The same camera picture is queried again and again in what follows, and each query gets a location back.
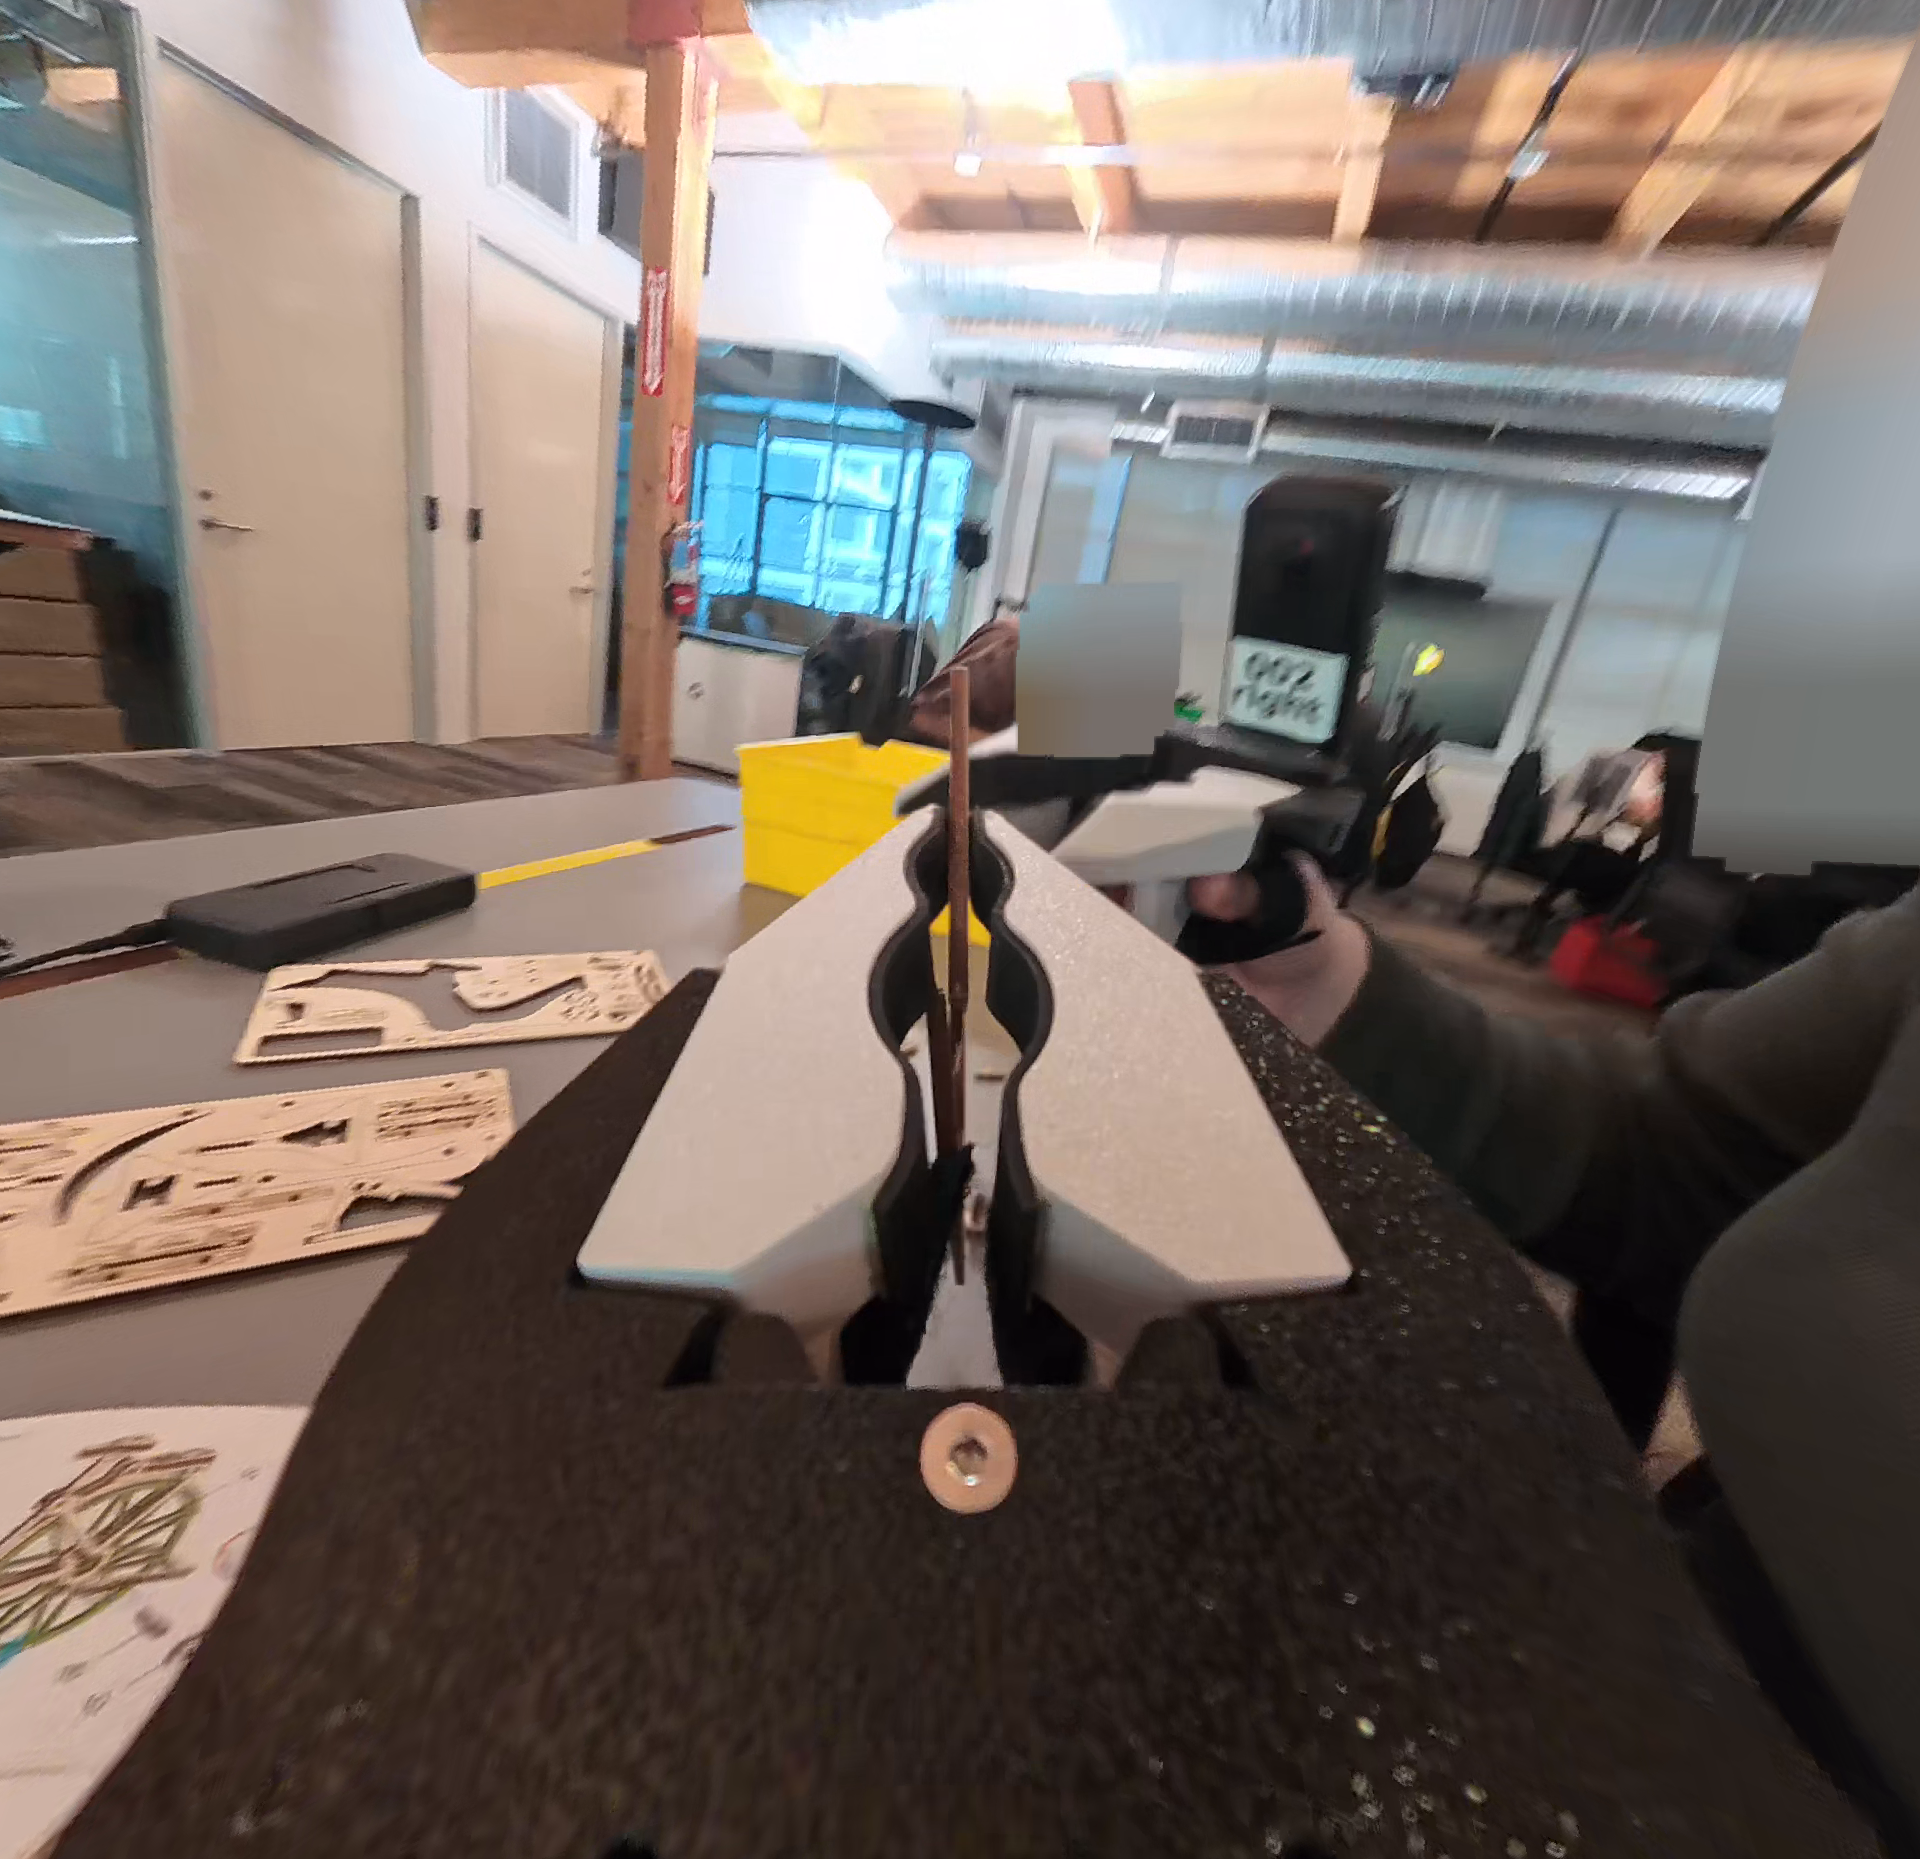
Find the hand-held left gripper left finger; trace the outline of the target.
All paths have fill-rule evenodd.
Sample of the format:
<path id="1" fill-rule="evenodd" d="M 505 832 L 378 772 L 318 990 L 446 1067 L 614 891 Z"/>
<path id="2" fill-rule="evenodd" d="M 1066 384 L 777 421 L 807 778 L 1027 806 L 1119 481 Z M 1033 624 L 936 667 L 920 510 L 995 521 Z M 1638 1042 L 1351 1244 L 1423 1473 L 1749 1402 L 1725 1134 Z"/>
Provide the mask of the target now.
<path id="1" fill-rule="evenodd" d="M 946 883 L 943 811 L 918 810 L 729 956 L 577 1247 L 584 1284 L 782 1318 L 852 1382 L 908 1376 L 949 1235 L 906 1055 Z"/>

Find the black power adapter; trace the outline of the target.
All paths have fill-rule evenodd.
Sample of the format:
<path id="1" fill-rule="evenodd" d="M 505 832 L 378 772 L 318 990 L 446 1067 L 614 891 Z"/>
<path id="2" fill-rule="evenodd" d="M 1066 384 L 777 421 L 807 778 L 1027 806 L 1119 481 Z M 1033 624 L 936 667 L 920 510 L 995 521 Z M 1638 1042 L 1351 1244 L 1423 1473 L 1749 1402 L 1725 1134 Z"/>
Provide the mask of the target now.
<path id="1" fill-rule="evenodd" d="M 468 911 L 479 876 L 400 852 L 290 872 L 168 902 L 167 945 L 219 965 L 313 965 L 373 937 Z"/>

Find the red bag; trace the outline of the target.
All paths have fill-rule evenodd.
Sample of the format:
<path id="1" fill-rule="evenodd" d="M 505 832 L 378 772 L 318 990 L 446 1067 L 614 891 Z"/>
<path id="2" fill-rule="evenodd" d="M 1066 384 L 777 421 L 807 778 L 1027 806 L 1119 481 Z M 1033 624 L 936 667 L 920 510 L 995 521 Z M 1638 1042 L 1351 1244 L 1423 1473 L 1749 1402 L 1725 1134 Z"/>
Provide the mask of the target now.
<path id="1" fill-rule="evenodd" d="M 1567 925 L 1552 950 L 1549 973 L 1572 993 L 1635 1009 L 1660 1009 L 1670 990 L 1657 940 L 1635 922 L 1597 913 Z"/>

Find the cream door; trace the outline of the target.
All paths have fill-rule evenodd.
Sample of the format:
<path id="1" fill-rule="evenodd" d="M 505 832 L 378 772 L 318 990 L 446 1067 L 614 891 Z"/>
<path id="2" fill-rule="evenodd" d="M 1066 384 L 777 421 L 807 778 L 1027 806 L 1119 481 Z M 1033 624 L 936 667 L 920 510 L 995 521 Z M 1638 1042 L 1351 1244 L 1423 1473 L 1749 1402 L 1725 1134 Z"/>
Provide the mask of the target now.
<path id="1" fill-rule="evenodd" d="M 604 724 L 620 327 L 491 238 L 469 256 L 472 730 Z"/>
<path id="2" fill-rule="evenodd" d="M 157 202 L 210 730 L 407 739 L 414 202 L 170 52 Z"/>

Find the long engraved wooden parts sheet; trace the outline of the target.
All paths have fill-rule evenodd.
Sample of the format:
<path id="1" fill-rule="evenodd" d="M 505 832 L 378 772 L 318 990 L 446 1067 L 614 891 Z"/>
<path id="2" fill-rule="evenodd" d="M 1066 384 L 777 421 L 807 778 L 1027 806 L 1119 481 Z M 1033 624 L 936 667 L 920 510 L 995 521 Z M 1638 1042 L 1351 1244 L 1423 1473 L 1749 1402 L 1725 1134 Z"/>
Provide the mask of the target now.
<path id="1" fill-rule="evenodd" d="M 472 1069 L 3 1125 L 3 1318 L 409 1245 L 516 1132 Z"/>

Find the white instruction booklet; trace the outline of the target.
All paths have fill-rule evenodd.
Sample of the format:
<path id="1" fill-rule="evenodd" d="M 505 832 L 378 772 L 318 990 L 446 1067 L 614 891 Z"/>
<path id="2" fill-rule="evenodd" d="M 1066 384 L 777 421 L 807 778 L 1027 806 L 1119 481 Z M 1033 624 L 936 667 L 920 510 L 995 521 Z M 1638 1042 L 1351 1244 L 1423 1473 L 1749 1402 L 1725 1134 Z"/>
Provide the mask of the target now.
<path id="1" fill-rule="evenodd" d="M 306 1407 L 3 1424 L 3 1852 L 46 1854 L 228 1601 Z"/>

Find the black backpack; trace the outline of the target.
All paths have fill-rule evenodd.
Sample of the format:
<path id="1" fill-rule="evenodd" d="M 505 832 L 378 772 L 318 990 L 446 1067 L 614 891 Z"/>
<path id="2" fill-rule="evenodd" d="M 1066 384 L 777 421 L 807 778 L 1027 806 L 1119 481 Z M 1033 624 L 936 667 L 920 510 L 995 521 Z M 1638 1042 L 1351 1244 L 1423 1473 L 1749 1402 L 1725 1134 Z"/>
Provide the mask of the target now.
<path id="1" fill-rule="evenodd" d="M 906 736 L 922 645 L 910 624 L 833 616 L 802 659 L 795 735 L 854 735 L 867 745 Z"/>

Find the stack of cardboard boxes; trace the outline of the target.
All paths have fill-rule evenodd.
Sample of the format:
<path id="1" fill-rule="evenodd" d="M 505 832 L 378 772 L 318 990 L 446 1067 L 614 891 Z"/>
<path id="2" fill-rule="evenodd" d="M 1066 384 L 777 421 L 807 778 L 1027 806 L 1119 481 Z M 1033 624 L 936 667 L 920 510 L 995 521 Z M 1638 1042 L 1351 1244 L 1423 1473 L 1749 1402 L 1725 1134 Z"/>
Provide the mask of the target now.
<path id="1" fill-rule="evenodd" d="M 130 749 L 127 572 L 81 524 L 3 515 L 3 753 Z"/>

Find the wooden post with red signs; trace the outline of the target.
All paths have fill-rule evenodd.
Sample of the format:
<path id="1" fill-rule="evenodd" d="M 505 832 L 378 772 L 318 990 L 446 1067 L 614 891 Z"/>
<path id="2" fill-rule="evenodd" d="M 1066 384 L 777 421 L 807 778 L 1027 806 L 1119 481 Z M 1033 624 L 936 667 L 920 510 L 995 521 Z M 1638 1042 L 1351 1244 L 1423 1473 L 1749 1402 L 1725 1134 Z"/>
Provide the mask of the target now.
<path id="1" fill-rule="evenodd" d="M 671 546 L 689 521 L 714 103 L 717 79 L 700 41 L 646 50 L 641 278 L 615 717 L 615 757 L 629 781 L 672 772 L 680 616 L 667 585 Z"/>

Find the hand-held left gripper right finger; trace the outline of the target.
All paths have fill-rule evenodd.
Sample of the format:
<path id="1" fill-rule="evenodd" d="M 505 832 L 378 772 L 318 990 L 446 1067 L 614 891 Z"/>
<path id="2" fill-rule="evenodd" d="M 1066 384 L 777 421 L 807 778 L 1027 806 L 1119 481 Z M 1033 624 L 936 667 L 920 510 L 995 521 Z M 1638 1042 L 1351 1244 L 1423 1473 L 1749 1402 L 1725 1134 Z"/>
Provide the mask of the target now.
<path id="1" fill-rule="evenodd" d="M 1000 1099 L 985 1284 L 1012 1387 L 1073 1387 L 1158 1321 L 1344 1290 L 1351 1260 L 1201 969 L 1187 889 L 1099 889 L 1004 811 L 974 816 Z"/>

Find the yellow plastic bin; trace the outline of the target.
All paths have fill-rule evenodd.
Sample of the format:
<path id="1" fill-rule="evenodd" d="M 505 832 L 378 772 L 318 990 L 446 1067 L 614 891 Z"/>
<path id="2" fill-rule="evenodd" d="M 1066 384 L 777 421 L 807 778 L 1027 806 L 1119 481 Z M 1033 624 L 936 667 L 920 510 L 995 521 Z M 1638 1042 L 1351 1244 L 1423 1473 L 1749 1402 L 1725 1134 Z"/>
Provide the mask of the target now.
<path id="1" fill-rule="evenodd" d="M 805 896 L 897 823 L 900 791 L 946 772 L 941 747 L 857 735 L 789 736 L 735 753 L 743 883 Z"/>

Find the cut-out wooden parts sheet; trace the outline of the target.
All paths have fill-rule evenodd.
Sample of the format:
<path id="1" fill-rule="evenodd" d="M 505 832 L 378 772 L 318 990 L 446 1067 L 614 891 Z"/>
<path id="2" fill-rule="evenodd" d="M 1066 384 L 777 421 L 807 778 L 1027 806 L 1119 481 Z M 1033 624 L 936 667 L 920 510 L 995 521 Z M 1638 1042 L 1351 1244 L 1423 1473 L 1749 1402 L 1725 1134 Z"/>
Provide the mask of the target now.
<path id="1" fill-rule="evenodd" d="M 949 794 L 948 794 L 948 982 L 946 1057 L 941 1059 L 938 1114 L 943 1159 L 951 1180 L 951 1279 L 967 1281 L 967 1222 L 972 1203 L 970 1137 L 970 1009 L 972 1009 L 972 672 L 949 672 Z"/>

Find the person's right forearm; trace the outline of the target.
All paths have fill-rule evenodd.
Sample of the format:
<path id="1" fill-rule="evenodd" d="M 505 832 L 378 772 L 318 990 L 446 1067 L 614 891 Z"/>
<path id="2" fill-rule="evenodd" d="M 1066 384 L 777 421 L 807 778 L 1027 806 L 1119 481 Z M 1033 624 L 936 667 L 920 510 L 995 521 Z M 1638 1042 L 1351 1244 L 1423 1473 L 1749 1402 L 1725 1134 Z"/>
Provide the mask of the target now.
<path id="1" fill-rule="evenodd" d="M 1646 1040 L 1495 1015 L 1371 940 L 1318 1054 L 1503 1236 L 1576 1291 L 1583 1346 L 1638 1443 L 1679 1372 L 1682 1303 L 1742 1222 L 1749 1273 L 1831 1307 L 1805 1380 L 1917 1439 L 1917 894 L 1837 922 Z"/>

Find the long silver ceiling ducts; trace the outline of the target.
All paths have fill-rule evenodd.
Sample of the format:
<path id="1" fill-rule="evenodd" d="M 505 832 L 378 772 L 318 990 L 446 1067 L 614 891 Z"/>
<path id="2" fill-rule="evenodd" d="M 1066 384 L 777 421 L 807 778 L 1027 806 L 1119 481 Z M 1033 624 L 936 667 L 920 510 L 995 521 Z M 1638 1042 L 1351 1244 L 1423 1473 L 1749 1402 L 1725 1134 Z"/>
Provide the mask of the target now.
<path id="1" fill-rule="evenodd" d="M 951 379 L 1754 452 L 1827 256 L 900 232 L 883 265 Z"/>

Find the person's right hand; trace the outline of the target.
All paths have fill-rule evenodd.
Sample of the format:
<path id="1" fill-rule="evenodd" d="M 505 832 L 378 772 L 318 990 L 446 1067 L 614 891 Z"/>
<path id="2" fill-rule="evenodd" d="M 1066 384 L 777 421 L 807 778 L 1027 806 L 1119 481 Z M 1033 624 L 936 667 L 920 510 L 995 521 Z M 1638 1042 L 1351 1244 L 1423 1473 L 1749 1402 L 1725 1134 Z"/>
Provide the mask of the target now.
<path id="1" fill-rule="evenodd" d="M 1187 884 L 1188 958 L 1233 981 L 1301 1045 L 1317 1048 L 1354 1004 L 1371 937 L 1344 911 L 1308 852 L 1282 852 Z"/>

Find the person's torso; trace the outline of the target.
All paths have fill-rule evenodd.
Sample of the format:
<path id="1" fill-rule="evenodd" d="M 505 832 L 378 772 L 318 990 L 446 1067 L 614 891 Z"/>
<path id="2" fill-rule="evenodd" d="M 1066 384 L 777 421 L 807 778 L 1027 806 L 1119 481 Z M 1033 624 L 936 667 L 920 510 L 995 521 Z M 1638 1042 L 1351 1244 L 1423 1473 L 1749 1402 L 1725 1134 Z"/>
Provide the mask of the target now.
<path id="1" fill-rule="evenodd" d="M 1919 1783 L 1917 1128 L 1855 1130 L 1737 1222 L 1682 1310 L 1723 1498 L 1901 1838 Z"/>

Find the wooden sheet with large cutouts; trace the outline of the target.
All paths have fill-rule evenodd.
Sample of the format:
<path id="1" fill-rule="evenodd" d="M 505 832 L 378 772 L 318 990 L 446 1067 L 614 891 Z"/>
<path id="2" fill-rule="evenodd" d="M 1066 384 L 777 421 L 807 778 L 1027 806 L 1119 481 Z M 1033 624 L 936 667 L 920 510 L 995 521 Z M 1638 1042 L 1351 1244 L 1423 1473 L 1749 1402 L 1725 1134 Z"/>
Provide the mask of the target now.
<path id="1" fill-rule="evenodd" d="M 612 1037 L 667 993 L 650 951 L 281 965 L 262 984 L 233 1059 L 255 1069 Z"/>

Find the black floor lamp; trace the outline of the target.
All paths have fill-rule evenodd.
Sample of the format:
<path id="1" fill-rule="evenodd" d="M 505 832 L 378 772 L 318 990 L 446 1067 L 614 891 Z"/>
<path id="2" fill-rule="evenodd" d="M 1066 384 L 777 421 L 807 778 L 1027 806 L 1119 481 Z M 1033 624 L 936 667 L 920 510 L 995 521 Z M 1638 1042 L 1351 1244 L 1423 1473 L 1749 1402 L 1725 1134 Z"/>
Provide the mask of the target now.
<path id="1" fill-rule="evenodd" d="M 951 572 L 951 545 L 938 548 L 930 537 L 936 459 L 943 442 L 977 432 L 981 413 L 977 407 L 927 396 L 894 397 L 891 411 L 902 421 L 908 432 L 918 436 L 920 449 L 917 496 L 908 524 L 908 579 L 902 593 L 902 619 L 920 641 L 941 619 L 935 595 L 941 583 L 949 583 Z"/>

